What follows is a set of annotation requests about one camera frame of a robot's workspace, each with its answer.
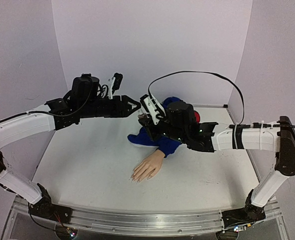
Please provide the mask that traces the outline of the pink nail polish bottle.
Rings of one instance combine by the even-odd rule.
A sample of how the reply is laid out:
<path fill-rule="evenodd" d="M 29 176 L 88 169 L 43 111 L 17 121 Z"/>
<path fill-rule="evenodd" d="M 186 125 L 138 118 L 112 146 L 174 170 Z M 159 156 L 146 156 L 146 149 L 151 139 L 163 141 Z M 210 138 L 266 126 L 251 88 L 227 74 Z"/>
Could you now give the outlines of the pink nail polish bottle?
<path fill-rule="evenodd" d="M 137 117 L 138 117 L 139 120 L 146 119 L 147 118 L 147 114 L 146 113 L 141 113 Z"/>

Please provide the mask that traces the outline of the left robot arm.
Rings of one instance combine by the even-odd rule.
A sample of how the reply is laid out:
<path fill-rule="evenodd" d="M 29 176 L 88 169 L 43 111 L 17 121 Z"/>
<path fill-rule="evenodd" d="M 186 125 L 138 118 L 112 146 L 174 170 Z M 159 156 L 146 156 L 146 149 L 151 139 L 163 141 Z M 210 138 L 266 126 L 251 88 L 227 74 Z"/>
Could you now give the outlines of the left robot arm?
<path fill-rule="evenodd" d="M 60 213 L 69 214 L 71 209 L 53 204 L 41 184 L 14 172 L 1 149 L 39 133 L 77 125 L 81 119 L 129 117 L 141 108 L 141 104 L 127 95 L 115 95 L 122 80 L 123 75 L 115 73 L 104 90 L 97 77 L 83 73 L 73 80 L 71 90 L 64 97 L 0 120 L 0 186 L 25 199 L 30 214 L 58 219 Z"/>

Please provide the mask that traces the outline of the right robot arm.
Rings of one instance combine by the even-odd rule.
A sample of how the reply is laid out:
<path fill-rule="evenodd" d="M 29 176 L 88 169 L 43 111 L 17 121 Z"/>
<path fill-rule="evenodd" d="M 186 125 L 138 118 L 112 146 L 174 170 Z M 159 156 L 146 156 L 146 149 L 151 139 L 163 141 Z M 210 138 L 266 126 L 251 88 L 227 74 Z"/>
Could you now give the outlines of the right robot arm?
<path fill-rule="evenodd" d="M 223 211 L 223 228 L 238 230 L 266 218 L 264 207 L 279 187 L 295 176 L 295 126 L 287 116 L 276 122 L 223 124 L 197 122 L 191 104 L 172 102 L 167 108 L 148 95 L 140 101 L 145 113 L 138 121 L 156 141 L 167 137 L 188 149 L 214 153 L 224 150 L 261 150 L 275 153 L 275 164 L 248 194 L 245 206 Z"/>

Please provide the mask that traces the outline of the white nail polish cap brush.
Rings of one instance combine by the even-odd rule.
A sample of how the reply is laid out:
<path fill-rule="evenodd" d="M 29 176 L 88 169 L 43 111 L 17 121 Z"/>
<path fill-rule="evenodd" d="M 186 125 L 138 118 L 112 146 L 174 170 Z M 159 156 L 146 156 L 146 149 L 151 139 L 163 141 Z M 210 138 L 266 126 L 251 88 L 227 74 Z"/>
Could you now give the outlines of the white nail polish cap brush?
<path fill-rule="evenodd" d="M 142 109 L 142 108 L 140 108 L 140 109 L 138 110 L 138 114 L 139 114 L 139 115 L 143 115 L 143 114 L 144 114 L 144 112 L 143 112 L 143 109 Z"/>

